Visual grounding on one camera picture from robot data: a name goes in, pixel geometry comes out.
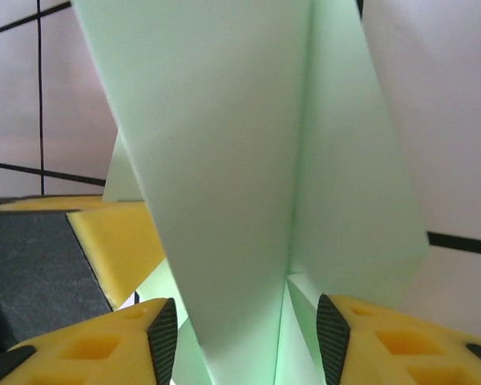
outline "yellow foam block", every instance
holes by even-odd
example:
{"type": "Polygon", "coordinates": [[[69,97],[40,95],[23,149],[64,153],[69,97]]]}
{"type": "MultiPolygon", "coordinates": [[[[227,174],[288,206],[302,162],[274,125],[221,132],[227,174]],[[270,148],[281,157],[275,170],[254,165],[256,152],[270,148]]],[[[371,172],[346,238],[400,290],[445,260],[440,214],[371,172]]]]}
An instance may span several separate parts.
{"type": "MultiPolygon", "coordinates": [[[[480,339],[354,298],[328,298],[350,328],[342,385],[481,385],[481,359],[467,348],[468,343],[481,346],[480,339]]],[[[341,354],[338,342],[345,331],[342,321],[334,321],[332,307],[323,310],[323,317],[328,318],[325,332],[334,336],[325,373],[328,379],[329,366],[335,379],[332,373],[340,361],[334,363],[332,357],[341,354]]]]}
{"type": "Polygon", "coordinates": [[[169,384],[176,334],[174,301],[143,302],[18,344],[36,352],[0,385],[169,384]]]}
{"type": "Polygon", "coordinates": [[[0,211],[69,211],[102,209],[113,205],[100,196],[40,197],[0,205],[0,211]]]}
{"type": "Polygon", "coordinates": [[[164,250],[143,202],[67,214],[99,284],[119,308],[164,259],[164,250]]]}

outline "yellow foam piece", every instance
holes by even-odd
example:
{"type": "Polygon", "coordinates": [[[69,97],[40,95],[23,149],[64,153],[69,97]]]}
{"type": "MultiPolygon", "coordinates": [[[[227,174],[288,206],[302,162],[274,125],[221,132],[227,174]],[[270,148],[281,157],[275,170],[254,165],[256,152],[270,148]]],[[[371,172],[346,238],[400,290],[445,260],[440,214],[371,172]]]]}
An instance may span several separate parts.
{"type": "Polygon", "coordinates": [[[0,205],[0,211],[69,211],[102,209],[113,205],[101,196],[40,197],[0,205]]]}
{"type": "Polygon", "coordinates": [[[468,334],[344,296],[329,296],[351,328],[342,385],[481,385],[468,334]]]}
{"type": "Polygon", "coordinates": [[[146,330],[167,301],[142,302],[21,342],[15,347],[37,351],[0,385],[157,385],[146,330]]]}
{"type": "Polygon", "coordinates": [[[118,203],[68,213],[99,284],[118,309],[164,259],[164,250],[143,202],[118,203]]]}

